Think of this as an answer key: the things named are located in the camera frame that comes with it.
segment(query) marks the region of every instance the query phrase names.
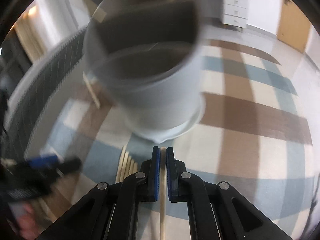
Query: wooden door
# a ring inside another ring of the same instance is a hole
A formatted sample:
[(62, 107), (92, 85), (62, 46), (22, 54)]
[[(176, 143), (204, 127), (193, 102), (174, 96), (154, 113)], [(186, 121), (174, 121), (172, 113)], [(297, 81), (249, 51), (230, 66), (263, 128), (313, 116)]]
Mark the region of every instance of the wooden door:
[(303, 53), (311, 23), (291, 0), (283, 0), (278, 40)]

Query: white drawer cabinet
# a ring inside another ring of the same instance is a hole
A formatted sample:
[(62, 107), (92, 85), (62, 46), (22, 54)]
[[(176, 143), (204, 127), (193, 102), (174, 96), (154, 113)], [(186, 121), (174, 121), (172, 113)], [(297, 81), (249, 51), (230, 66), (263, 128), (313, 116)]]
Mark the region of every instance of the white drawer cabinet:
[(223, 5), (223, 14), (228, 14), (232, 16), (241, 17), (244, 19), (248, 18), (248, 10), (239, 6), (224, 4)]
[(223, 0), (224, 4), (230, 4), (248, 9), (249, 0)]
[(247, 19), (227, 14), (223, 14), (221, 20), (223, 24), (233, 25), (241, 28), (245, 28), (247, 25)]

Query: plaid tablecloth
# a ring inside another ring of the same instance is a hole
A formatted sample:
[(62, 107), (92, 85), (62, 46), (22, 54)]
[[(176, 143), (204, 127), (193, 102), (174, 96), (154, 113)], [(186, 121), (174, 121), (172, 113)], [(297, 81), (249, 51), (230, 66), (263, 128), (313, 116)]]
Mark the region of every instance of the plaid tablecloth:
[[(244, 45), (211, 40), (204, 46), (200, 124), (159, 146), (172, 146), (187, 170), (204, 181), (228, 181), (293, 239), (305, 227), (314, 188), (312, 142), (297, 93), (269, 54)], [(80, 174), (61, 180), (46, 202), (56, 217), (101, 181), (115, 182), (121, 148), (139, 164), (154, 143), (137, 137), (121, 113), (94, 85), (97, 110), (86, 87), (63, 108), (44, 152), (77, 155)], [(159, 204), (143, 203), (137, 239), (159, 238)], [(166, 206), (167, 239), (188, 239), (186, 203)]]

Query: wooden stick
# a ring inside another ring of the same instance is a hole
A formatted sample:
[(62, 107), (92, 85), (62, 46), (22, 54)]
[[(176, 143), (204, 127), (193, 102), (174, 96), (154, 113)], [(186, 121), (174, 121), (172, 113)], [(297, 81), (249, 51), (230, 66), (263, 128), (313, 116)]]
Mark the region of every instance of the wooden stick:
[(129, 168), (129, 175), (133, 173), (133, 165), (134, 165), (134, 159), (131, 159), (130, 168)]
[(122, 169), (122, 165), (123, 165), (123, 159), (124, 159), (124, 154), (125, 154), (125, 149), (126, 148), (127, 148), (126, 145), (122, 147), (120, 160), (119, 160), (119, 165), (118, 165), (117, 176), (116, 176), (116, 183), (120, 182), (121, 169)]
[(124, 179), (129, 175), (129, 169), (131, 164), (131, 156), (128, 157), (127, 166), (125, 167)]
[(165, 167), (165, 152), (167, 148), (160, 148), (160, 240), (165, 240), (165, 202), (166, 202), (166, 184), (167, 173)]
[(129, 155), (129, 152), (125, 152), (119, 182), (122, 182), (124, 180), (124, 173), (125, 173), (125, 167), (127, 166), (128, 155)]
[(92, 88), (92, 86), (91, 86), (91, 84), (89, 82), (89, 79), (87, 78), (85, 73), (83, 73), (82, 77), (83, 77), (85, 85), (87, 86), (87, 89), (89, 90), (90, 95), (91, 95), (96, 107), (99, 109), (100, 108), (100, 101), (99, 101), (98, 97), (96, 96), (96, 94), (94, 93), (93, 88)]
[(133, 165), (133, 173), (138, 172), (138, 163), (134, 163)]

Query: ceiling light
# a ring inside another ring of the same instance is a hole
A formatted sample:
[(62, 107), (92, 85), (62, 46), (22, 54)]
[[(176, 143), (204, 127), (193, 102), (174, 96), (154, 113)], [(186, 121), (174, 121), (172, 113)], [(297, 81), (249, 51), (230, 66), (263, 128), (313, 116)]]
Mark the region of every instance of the ceiling light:
[(35, 5), (35, 6), (33, 6), (32, 8), (30, 8), (30, 10), (29, 10), (29, 12), (28, 12), (28, 15), (29, 15), (29, 16), (33, 16), (33, 15), (36, 14), (36, 12), (37, 12), (37, 6)]

